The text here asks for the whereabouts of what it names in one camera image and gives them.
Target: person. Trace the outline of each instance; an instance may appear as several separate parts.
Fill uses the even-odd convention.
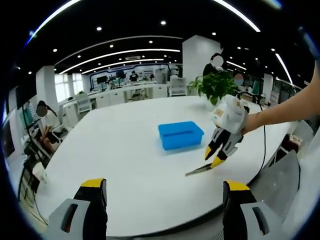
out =
[[[37,138],[41,144],[45,145],[51,154],[54,154],[59,146],[59,140],[53,135],[52,130],[60,125],[58,116],[56,112],[42,100],[40,100],[37,105],[36,113],[39,117],[43,117],[45,121],[43,133]],[[59,138],[66,131],[65,128],[60,128],[55,130],[54,134]]]
[[[263,125],[304,120],[313,115],[320,115],[320,74],[317,63],[311,83],[307,87],[281,104],[249,114],[242,134],[245,135]]]
[[[210,58],[210,63],[205,65],[202,76],[207,76],[209,74],[216,74],[216,73],[220,72],[221,70],[223,70],[223,68],[221,67],[222,64],[223,64],[222,56],[220,55],[220,53],[215,53]]]
[[[136,74],[136,71],[132,71],[132,74],[130,75],[130,81],[136,82],[138,80],[138,74]]]

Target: woman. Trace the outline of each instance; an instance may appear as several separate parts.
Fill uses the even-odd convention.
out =
[[[59,140],[52,134],[52,130],[60,126],[58,116],[56,112],[42,100],[40,100],[37,105],[36,113],[39,117],[44,117],[45,121],[43,134],[38,138],[38,140],[41,144],[45,145],[51,154],[53,154],[59,146]],[[59,138],[66,131],[66,129],[60,128],[55,130],[54,134]]]
[[[221,67],[223,65],[223,58],[220,53],[215,53],[211,59],[210,63],[205,65],[202,76],[207,76],[209,74],[216,74],[224,69]]]

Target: black hair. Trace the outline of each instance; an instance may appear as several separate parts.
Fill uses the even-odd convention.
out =
[[[216,56],[221,56],[221,54],[216,52],[216,53],[211,57],[210,61],[212,61]]]
[[[56,117],[58,117],[57,114],[56,114],[56,112],[53,111],[53,110],[51,109],[51,107],[49,107],[49,106],[45,103],[45,101],[40,100],[40,101],[38,102],[38,105],[36,106],[36,108],[41,107],[41,106],[46,107],[46,109],[48,109],[49,111],[53,112],[53,114],[54,114]]]

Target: curved led light strip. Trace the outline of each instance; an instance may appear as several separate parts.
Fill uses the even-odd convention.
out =
[[[91,45],[91,46],[88,46],[86,48],[83,48],[77,52],[74,52],[72,54],[70,54],[69,56],[66,56],[64,59],[58,61],[55,65],[58,65],[59,63],[63,62],[64,60],[78,54],[78,53],[81,53],[85,50],[88,50],[88,49],[91,49],[91,48],[94,48],[94,47],[97,47],[97,46],[100,46],[100,45],[103,45],[103,44],[108,44],[108,43],[114,43],[116,41],[120,41],[120,40],[128,40],[128,39],[139,39],[139,38],[167,38],[167,39],[180,39],[182,40],[183,38],[182,37],[178,37],[178,36],[163,36],[163,35],[140,35],[140,36],[126,36],[126,37],[121,37],[121,38],[116,38],[116,39],[111,39],[111,40],[108,40],[108,41],[104,41],[104,42],[100,42],[100,43],[97,43],[97,44],[94,44],[94,45]]]
[[[112,63],[112,64],[108,64],[108,65],[104,65],[104,66],[99,66],[96,68],[93,68],[91,70],[85,71],[82,74],[87,74],[89,72],[98,70],[98,69],[103,69],[103,68],[107,68],[107,67],[111,67],[114,65],[119,65],[119,64],[129,64],[129,63],[136,63],[136,62],[146,62],[146,61],[163,61],[163,58],[154,58],[154,59],[138,59],[138,60],[131,60],[131,61],[121,61],[121,62],[116,62],[116,63]]]
[[[64,10],[66,10],[67,8],[71,7],[73,4],[76,4],[77,2],[79,2],[81,0],[71,0],[69,2],[67,2],[66,4],[64,4],[63,6],[59,7],[54,13],[52,13],[46,20],[44,20],[43,23],[41,23],[41,25],[37,28],[37,30],[34,31],[34,33],[31,35],[30,39],[28,40],[28,42],[26,43],[26,45],[31,41],[31,39],[33,39],[35,37],[35,35],[48,23],[50,22],[52,19],[54,19],[54,17],[56,17],[58,14],[62,13]]]
[[[249,19],[247,18],[242,12],[240,12],[235,7],[231,6],[229,3],[223,1],[223,0],[213,0],[216,3],[224,6],[226,9],[229,9],[231,12],[236,14],[239,18],[241,18],[243,21],[245,21],[250,27],[252,27],[257,33],[260,33],[260,29]]]
[[[288,76],[288,79],[289,79],[290,83],[293,84],[292,79],[291,79],[291,77],[290,77],[290,75],[289,75],[289,72],[288,72],[288,70],[287,70],[287,67],[286,67],[284,61],[282,60],[282,58],[280,57],[280,55],[279,55],[278,53],[276,53],[275,55],[276,55],[276,57],[278,58],[279,62],[281,63],[281,65],[282,65],[282,67],[283,67],[286,75]]]
[[[95,58],[92,58],[92,59],[89,59],[87,61],[83,61],[83,62],[80,62],[78,63],[77,65],[74,65],[72,67],[69,67],[68,69],[60,72],[59,74],[64,74],[65,72],[71,70],[71,69],[74,69],[76,67],[79,67],[80,65],[82,64],[86,64],[86,63],[89,63],[89,62],[92,62],[94,60],[97,60],[97,59],[102,59],[102,58],[105,58],[105,57],[109,57],[109,56],[113,56],[113,55],[118,55],[118,54],[127,54],[127,53],[135,53],[135,52],[146,52],[146,51],[164,51],[164,52],[175,52],[175,53],[180,53],[180,50],[174,50],[174,49],[164,49],[164,48],[150,48],[150,49],[135,49],[135,50],[127,50],[127,51],[118,51],[118,52],[114,52],[114,53],[110,53],[110,54],[106,54],[106,55],[102,55],[102,56],[97,56]]]
[[[238,68],[241,68],[241,69],[243,69],[243,70],[247,70],[246,68],[244,68],[243,66],[240,66],[240,65],[238,65],[238,64],[235,64],[235,63],[233,63],[233,62],[230,62],[230,61],[226,61],[228,64],[231,64],[231,65],[233,65],[233,66],[236,66],[236,67],[238,67]]]

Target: human arm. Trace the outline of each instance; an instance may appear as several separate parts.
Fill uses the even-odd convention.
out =
[[[320,115],[320,75],[315,64],[311,83],[283,103],[261,112],[248,115],[242,134],[263,125],[280,124]]]
[[[51,130],[51,126],[45,126],[43,136],[47,136],[48,132]]]

